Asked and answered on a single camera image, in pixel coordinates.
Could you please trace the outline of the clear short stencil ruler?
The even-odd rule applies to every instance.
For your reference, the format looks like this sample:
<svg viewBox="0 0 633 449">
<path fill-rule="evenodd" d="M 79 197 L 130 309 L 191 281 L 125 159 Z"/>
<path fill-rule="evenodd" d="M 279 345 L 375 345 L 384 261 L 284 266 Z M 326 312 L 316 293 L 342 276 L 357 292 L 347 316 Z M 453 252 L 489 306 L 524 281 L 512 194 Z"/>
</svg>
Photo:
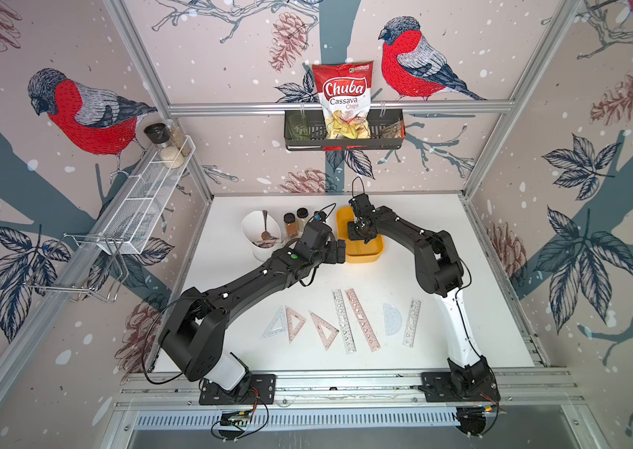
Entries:
<svg viewBox="0 0 633 449">
<path fill-rule="evenodd" d="M 403 335 L 402 344 L 406 347 L 413 348 L 415 345 L 415 333 L 417 333 L 417 324 L 421 309 L 421 300 L 413 299 L 411 301 L 409 311 L 406 318 L 406 325 Z"/>
</svg>

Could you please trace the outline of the clear long stencil ruler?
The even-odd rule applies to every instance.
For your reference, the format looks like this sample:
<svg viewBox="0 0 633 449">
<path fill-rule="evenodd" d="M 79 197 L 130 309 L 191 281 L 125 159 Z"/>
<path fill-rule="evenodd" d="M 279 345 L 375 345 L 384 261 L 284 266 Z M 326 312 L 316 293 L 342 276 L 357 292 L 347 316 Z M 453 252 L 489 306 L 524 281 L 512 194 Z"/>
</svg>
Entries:
<svg viewBox="0 0 633 449">
<path fill-rule="evenodd" d="M 344 297 L 342 296 L 342 290 L 335 289 L 332 291 L 333 302 L 338 317 L 338 323 L 342 335 L 342 341 L 344 342 L 344 348 L 349 355 L 354 354 L 357 351 L 356 344 L 353 337 L 353 332 L 350 327 L 348 315 L 346 312 Z"/>
</svg>

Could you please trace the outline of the clear blue protractor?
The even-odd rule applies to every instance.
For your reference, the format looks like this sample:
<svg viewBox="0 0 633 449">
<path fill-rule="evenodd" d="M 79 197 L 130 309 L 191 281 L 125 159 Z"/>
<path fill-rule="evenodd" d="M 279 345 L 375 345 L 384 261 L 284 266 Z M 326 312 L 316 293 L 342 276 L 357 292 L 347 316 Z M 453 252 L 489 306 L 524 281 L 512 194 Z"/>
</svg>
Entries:
<svg viewBox="0 0 633 449">
<path fill-rule="evenodd" d="M 383 315 L 385 322 L 385 334 L 395 336 L 402 328 L 402 314 L 396 306 L 390 303 L 383 304 Z"/>
</svg>

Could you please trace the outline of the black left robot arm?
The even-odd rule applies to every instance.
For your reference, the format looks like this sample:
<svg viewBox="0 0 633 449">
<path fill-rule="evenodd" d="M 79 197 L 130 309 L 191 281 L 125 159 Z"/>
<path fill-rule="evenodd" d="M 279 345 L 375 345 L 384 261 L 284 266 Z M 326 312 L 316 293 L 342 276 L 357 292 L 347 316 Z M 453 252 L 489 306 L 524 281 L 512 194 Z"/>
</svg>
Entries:
<svg viewBox="0 0 633 449">
<path fill-rule="evenodd" d="M 294 284 L 307 287 L 323 264 L 345 262 L 345 243 L 334 237 L 327 213 L 317 211 L 299 239 L 275 250 L 259 267 L 218 288 L 200 292 L 191 287 L 174 301 L 159 338 L 159 347 L 188 381 L 206 379 L 242 397 L 250 389 L 251 372 L 224 351 L 231 322 L 272 294 Z"/>
</svg>

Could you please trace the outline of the pink long stencil ruler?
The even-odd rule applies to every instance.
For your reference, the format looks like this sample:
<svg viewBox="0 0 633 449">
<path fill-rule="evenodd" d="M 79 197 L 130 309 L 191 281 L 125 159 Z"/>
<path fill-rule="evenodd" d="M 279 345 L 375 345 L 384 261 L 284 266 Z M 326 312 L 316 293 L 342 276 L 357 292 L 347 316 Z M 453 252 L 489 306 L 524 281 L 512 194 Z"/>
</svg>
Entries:
<svg viewBox="0 0 633 449">
<path fill-rule="evenodd" d="M 380 342 L 376 337 L 374 330 L 372 329 L 372 325 L 366 314 L 359 297 L 357 296 L 355 290 L 353 288 L 346 290 L 346 295 L 349 301 L 349 304 L 352 307 L 352 310 L 357 318 L 357 323 L 359 323 L 359 328 L 361 329 L 364 338 L 370 347 L 372 352 L 376 352 L 381 349 Z"/>
</svg>

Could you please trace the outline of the yellow plastic storage box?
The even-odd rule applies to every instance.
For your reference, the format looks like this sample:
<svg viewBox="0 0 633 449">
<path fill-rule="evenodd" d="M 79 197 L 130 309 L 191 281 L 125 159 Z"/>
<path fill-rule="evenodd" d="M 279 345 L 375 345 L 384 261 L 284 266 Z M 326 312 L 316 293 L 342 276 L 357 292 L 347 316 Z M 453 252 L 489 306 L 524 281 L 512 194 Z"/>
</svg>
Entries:
<svg viewBox="0 0 633 449">
<path fill-rule="evenodd" d="M 338 238 L 345 241 L 345 261 L 350 264 L 366 264 L 378 260 L 385 250 L 384 239 L 378 236 L 369 243 L 352 241 L 348 237 L 348 226 L 355 221 L 355 215 L 349 206 L 338 209 L 336 224 Z"/>
</svg>

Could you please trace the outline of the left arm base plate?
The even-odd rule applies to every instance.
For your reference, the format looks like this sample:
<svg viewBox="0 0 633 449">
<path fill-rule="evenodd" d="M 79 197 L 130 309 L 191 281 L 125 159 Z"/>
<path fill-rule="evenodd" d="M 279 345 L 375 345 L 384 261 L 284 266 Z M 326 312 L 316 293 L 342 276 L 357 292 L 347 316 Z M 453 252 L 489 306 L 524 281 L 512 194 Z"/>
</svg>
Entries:
<svg viewBox="0 0 633 449">
<path fill-rule="evenodd" d="M 261 400 L 267 405 L 272 405 L 276 379 L 277 376 L 273 373 L 248 372 L 232 390 L 226 390 L 217 383 L 205 380 L 200 388 L 199 404 L 202 406 L 242 405 Z"/>
</svg>

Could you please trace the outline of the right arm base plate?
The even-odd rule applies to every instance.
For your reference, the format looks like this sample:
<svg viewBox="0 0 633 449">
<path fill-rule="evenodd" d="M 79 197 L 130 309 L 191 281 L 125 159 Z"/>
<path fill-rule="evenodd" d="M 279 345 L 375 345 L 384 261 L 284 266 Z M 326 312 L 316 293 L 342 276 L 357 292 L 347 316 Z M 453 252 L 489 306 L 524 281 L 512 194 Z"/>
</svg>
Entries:
<svg viewBox="0 0 633 449">
<path fill-rule="evenodd" d="M 427 402 L 498 402 L 501 393 L 495 376 L 481 373 L 476 377 L 458 377 L 446 370 L 422 372 L 421 385 L 417 389 L 425 395 Z"/>
</svg>

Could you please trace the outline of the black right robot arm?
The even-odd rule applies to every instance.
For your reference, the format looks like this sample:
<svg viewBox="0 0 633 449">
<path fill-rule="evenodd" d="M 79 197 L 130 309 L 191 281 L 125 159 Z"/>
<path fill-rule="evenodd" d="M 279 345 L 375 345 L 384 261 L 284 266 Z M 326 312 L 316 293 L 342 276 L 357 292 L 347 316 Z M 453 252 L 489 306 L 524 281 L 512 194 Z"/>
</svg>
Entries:
<svg viewBox="0 0 633 449">
<path fill-rule="evenodd" d="M 452 236 L 416 226 L 389 207 L 375 207 L 367 194 L 353 196 L 353 235 L 366 243 L 378 236 L 393 239 L 408 249 L 415 260 L 415 278 L 426 293 L 437 299 L 443 316 L 450 370 L 447 385 L 460 400 L 501 399 L 497 379 L 475 341 L 463 305 L 466 285 L 463 264 Z"/>
</svg>

